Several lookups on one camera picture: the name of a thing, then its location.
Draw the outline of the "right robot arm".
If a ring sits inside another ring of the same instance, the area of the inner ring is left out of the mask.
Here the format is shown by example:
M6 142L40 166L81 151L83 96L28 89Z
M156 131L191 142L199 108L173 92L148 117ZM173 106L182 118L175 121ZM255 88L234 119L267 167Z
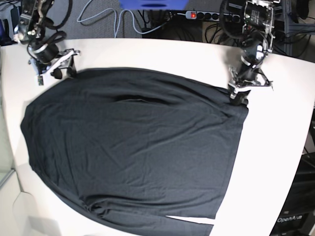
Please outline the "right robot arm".
M65 70L67 77L75 77L73 57L80 53L74 49L61 51L57 46L67 37L61 28L70 17L73 1L68 1L66 15L58 25L47 17L53 5L53 0L23 0L19 23L14 29L14 40L27 46L27 53L30 56L28 64L34 68L40 86L44 85L43 77L47 74L61 80Z

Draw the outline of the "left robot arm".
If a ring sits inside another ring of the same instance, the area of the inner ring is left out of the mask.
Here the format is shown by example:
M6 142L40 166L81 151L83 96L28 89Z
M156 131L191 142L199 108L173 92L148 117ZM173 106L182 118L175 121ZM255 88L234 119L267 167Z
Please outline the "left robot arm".
M233 33L226 27L224 11L228 1L220 4L219 22L223 32L240 42L243 50L238 67L229 66L231 79L228 82L229 98L233 105L247 104L247 96L254 88L269 88L269 81L261 70L263 61L273 51L274 1L247 0L241 8L242 32Z

